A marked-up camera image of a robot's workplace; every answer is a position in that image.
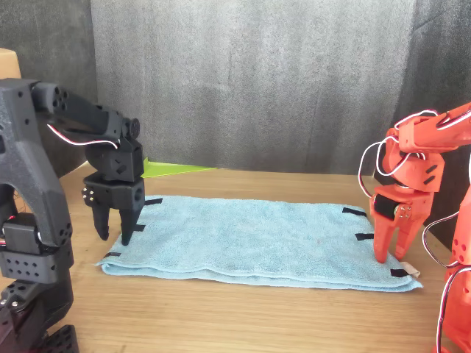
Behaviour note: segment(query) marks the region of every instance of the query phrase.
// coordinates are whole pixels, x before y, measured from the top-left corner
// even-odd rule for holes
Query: towel tag
[[[420,271],[417,270],[415,267],[413,267],[413,265],[411,265],[410,263],[407,263],[406,261],[402,261],[400,264],[404,267],[404,269],[407,271],[408,274],[410,274],[411,276],[415,278],[419,278]]]

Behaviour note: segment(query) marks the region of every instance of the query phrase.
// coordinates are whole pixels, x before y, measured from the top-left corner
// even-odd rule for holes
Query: velcro strip
[[[146,228],[145,224],[136,224],[134,227],[135,232],[143,232],[144,228]]]
[[[356,240],[366,240],[373,239],[375,237],[374,233],[356,233]]]
[[[108,252],[103,258],[106,259],[107,257],[109,256],[117,256],[117,257],[120,257],[121,256],[121,252]]]
[[[162,198],[159,199],[153,199],[153,200],[146,200],[144,202],[144,206],[149,206],[150,204],[161,204],[162,203]]]
[[[398,268],[398,269],[391,269],[391,276],[393,277],[405,277],[408,276],[409,274],[407,271],[403,268]]]
[[[366,217],[366,213],[363,212],[363,211],[357,211],[357,210],[354,210],[352,208],[348,208],[348,207],[344,207],[344,209],[342,210],[342,213],[352,213],[354,215],[363,215]]]

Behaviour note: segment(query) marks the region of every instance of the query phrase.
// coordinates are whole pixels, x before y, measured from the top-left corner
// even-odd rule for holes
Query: light blue towel
[[[138,221],[144,229],[134,232],[129,246],[119,238],[98,265],[116,276],[387,292],[421,288],[411,276],[392,276],[391,270],[402,271],[399,262],[388,255],[378,263],[372,240],[359,240],[373,233],[362,213],[341,204],[163,196],[162,204],[144,206]]]

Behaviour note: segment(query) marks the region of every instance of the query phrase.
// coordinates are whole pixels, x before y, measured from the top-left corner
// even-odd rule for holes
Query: wooden table
[[[120,221],[112,211],[110,239],[99,239],[80,194],[92,170],[84,165],[61,180],[74,225],[75,302],[57,327],[75,325],[81,353],[431,351],[444,270],[419,236],[405,260],[421,271],[424,288],[408,293],[108,276],[94,264],[118,237]],[[369,177],[365,183],[375,185]],[[224,169],[146,179],[146,194],[368,205],[355,176]],[[449,251],[430,238],[447,260]],[[10,282],[0,278],[0,287]]]

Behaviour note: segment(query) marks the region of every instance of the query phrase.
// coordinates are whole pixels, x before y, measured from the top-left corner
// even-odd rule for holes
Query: cable
[[[416,116],[420,116],[420,115],[425,114],[425,113],[434,114],[435,116],[438,116],[438,113],[436,112],[436,110],[425,109],[425,110],[423,110],[422,112],[410,114],[409,116],[406,116],[404,119],[399,120],[396,124],[394,124],[394,128],[395,128],[396,130],[398,130],[398,129],[399,129],[399,125],[401,125],[402,123],[406,122],[406,121],[409,120],[410,118],[415,118]]]
[[[468,119],[471,117],[471,110],[468,110],[467,112],[463,113],[461,117],[454,118],[453,120],[449,121],[444,121],[440,127],[437,127],[437,130],[444,130],[448,129],[449,127],[452,127],[453,125],[456,125],[457,123],[461,123],[463,120]]]
[[[390,176],[397,172],[400,167],[404,165],[405,162],[407,162],[407,159],[411,155],[410,153],[407,153],[407,155],[394,167],[394,169],[390,173],[383,173],[380,168],[380,152],[381,152],[381,147],[383,146],[383,143],[385,143],[387,140],[392,139],[394,142],[399,143],[399,140],[395,136],[388,136],[384,140],[380,142],[380,146],[378,147],[378,152],[376,154],[376,170],[378,170],[378,173],[381,175],[384,175],[385,177]]]
[[[442,219],[439,219],[438,221],[434,221],[432,223],[430,223],[429,225],[426,226],[426,228],[424,229],[423,233],[422,233],[422,243],[424,244],[424,248],[426,250],[426,252],[432,257],[432,259],[435,260],[436,263],[438,263],[440,266],[443,266],[445,268],[453,268],[453,267],[456,267],[457,265],[459,265],[459,262],[458,261],[455,261],[454,263],[451,263],[449,265],[445,265],[442,261],[440,261],[438,259],[437,256],[435,256],[435,254],[430,250],[430,248],[428,247],[428,244],[427,244],[427,231],[433,227],[435,224],[438,224],[438,223],[441,223],[443,221],[448,221],[449,219],[451,218],[454,218],[456,217],[457,215],[459,214],[459,211],[455,212],[454,214],[452,215],[449,215],[447,217],[444,217]]]
[[[88,141],[88,142],[74,142],[72,140],[69,140],[66,136],[62,135],[60,132],[58,132],[52,125],[47,125],[54,134],[59,136],[62,140],[64,140],[66,143],[70,143],[71,145],[74,146],[87,146],[87,145],[92,145],[94,143],[111,143],[115,149],[118,149],[118,145],[112,141],[108,140],[95,140],[95,141]]]
[[[368,196],[369,198],[372,197],[372,194],[368,192],[368,190],[365,188],[365,185],[363,183],[363,180],[361,179],[361,166],[363,165],[363,159],[365,158],[365,154],[366,152],[371,149],[373,146],[376,146],[376,145],[379,145],[381,142],[375,142],[375,143],[372,143],[371,145],[369,145],[363,152],[363,155],[361,156],[361,160],[360,160],[360,167],[358,168],[358,184],[360,184],[360,188],[362,189],[362,191],[365,193],[366,196]]]
[[[442,300],[440,301],[440,314],[436,324],[436,353],[442,353],[442,327],[443,320],[445,319],[445,309],[447,307],[448,294],[450,292],[451,285],[453,284],[456,276],[465,271],[471,271],[471,266],[465,266],[457,270],[457,272],[450,276],[447,284],[445,285],[445,288],[443,288]]]

